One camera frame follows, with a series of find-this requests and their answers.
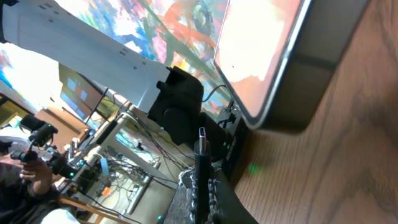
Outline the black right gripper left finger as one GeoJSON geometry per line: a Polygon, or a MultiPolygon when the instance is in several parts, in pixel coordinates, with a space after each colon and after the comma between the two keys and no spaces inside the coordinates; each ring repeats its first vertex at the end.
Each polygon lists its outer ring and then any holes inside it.
{"type": "Polygon", "coordinates": [[[193,169],[181,172],[175,195],[167,210],[163,224],[196,223],[196,179],[193,169]]]}

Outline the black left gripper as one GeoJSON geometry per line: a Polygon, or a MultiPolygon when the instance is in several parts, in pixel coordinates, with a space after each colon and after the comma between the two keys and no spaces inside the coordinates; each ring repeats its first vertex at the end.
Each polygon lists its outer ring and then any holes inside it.
{"type": "Polygon", "coordinates": [[[223,108],[216,119],[200,113],[200,126],[205,128],[206,139],[211,147],[211,161],[220,167],[233,185],[234,172],[240,160],[248,127],[235,101],[223,108]]]}

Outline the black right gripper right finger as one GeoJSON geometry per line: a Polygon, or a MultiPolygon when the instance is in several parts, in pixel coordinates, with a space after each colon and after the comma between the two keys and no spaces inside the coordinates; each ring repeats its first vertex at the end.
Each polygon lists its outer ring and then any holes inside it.
{"type": "Polygon", "coordinates": [[[221,169],[214,172],[214,199],[210,202],[209,223],[258,224],[245,209],[221,169]]]}

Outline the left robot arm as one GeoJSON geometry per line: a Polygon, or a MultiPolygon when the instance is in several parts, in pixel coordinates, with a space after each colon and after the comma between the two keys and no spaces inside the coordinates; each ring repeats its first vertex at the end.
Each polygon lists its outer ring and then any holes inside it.
{"type": "Polygon", "coordinates": [[[204,87],[186,71],[145,58],[53,0],[2,1],[1,42],[51,58],[121,94],[175,144],[193,147],[205,128],[212,161],[232,177],[246,134],[243,120],[231,106],[217,119],[202,112],[204,87]]]}

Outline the operator hand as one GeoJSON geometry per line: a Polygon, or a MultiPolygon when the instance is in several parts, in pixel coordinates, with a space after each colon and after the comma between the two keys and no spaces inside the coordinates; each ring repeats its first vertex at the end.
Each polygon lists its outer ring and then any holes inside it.
{"type": "Polygon", "coordinates": [[[52,188],[52,170],[42,160],[21,162],[20,178],[32,182],[31,189],[36,195],[44,195],[52,188]]]}

